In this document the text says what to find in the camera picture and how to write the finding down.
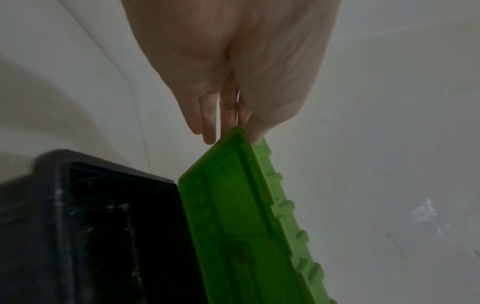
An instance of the human hand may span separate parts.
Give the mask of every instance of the human hand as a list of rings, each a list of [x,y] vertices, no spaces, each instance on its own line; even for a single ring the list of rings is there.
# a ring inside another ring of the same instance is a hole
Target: human hand
[[[122,0],[133,33],[207,144],[235,125],[258,143],[302,107],[340,0]]]

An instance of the green ridge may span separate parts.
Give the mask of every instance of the green ridge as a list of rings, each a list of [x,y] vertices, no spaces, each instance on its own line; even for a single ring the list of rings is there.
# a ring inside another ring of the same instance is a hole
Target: green ridge
[[[234,128],[178,182],[210,304],[334,303],[271,153]]]

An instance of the black container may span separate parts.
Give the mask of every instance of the black container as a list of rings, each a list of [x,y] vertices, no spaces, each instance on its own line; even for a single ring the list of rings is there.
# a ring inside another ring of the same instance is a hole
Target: black container
[[[206,303],[177,186],[59,150],[0,186],[0,303]]]

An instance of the finger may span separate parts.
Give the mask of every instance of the finger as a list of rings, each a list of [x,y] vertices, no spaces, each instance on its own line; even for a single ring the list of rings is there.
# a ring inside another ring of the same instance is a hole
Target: finger
[[[277,124],[266,123],[257,116],[251,115],[245,127],[246,139],[254,145],[258,145],[265,134],[275,125]]]
[[[203,141],[211,145],[217,140],[218,93],[200,97],[200,113],[203,119]]]
[[[194,134],[201,134],[204,131],[204,123],[200,114],[199,99],[186,97],[181,94],[175,94],[175,98],[180,106],[181,113],[185,118],[186,124]]]
[[[245,104],[241,93],[238,99],[237,113],[238,113],[237,124],[245,128],[247,126],[247,122],[249,121],[250,116],[252,115],[252,112]]]
[[[229,76],[220,92],[220,136],[237,125],[237,82]]]

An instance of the green lid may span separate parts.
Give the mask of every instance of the green lid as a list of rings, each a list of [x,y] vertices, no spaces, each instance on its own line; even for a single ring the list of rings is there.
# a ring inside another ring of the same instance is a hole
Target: green lid
[[[238,127],[178,181],[208,302],[334,303],[270,155]]]

